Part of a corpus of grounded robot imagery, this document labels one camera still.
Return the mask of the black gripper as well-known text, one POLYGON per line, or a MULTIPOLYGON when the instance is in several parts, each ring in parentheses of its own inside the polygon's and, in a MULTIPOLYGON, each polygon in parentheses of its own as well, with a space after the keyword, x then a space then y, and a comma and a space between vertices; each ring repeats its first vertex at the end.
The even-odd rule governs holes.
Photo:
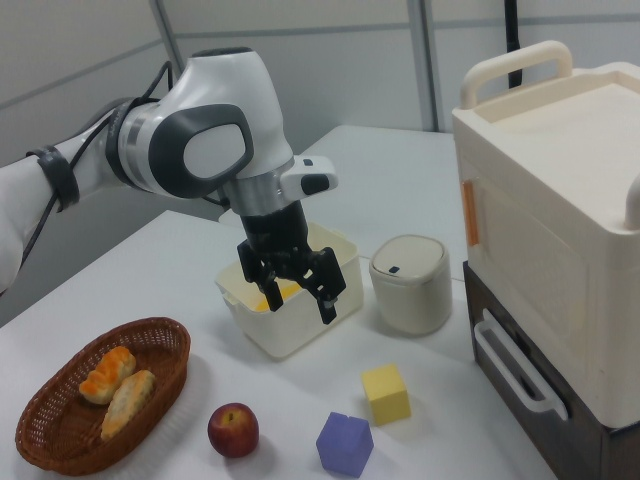
POLYGON ((270 310, 284 303, 276 277, 300 281, 317 302, 323 324, 337 317, 346 281, 332 248, 313 251, 300 201, 264 216, 242 216, 247 239, 238 247, 245 280, 255 283, 270 310))

